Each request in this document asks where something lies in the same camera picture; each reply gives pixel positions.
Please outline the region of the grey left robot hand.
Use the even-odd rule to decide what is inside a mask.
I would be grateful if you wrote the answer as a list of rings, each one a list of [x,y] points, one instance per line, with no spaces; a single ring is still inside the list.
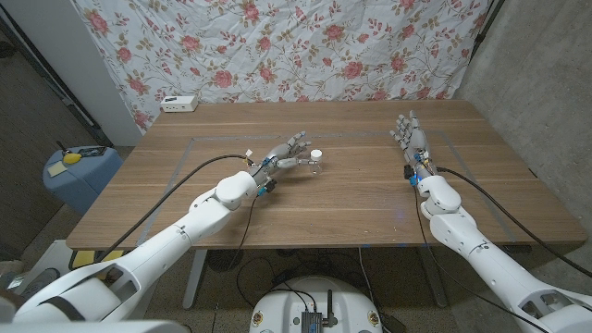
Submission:
[[[270,176],[280,169],[293,168],[309,163],[308,159],[300,158],[300,154],[305,152],[311,144],[302,141],[305,135],[305,131],[296,133],[287,142],[273,148],[260,164],[249,169],[249,173],[257,186],[264,184]]]

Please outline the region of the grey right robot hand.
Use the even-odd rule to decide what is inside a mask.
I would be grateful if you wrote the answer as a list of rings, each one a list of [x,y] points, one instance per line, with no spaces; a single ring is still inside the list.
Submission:
[[[430,157],[426,134],[413,110],[408,117],[399,115],[396,120],[396,129],[391,130],[389,134],[402,149],[405,161],[409,166],[416,167]]]

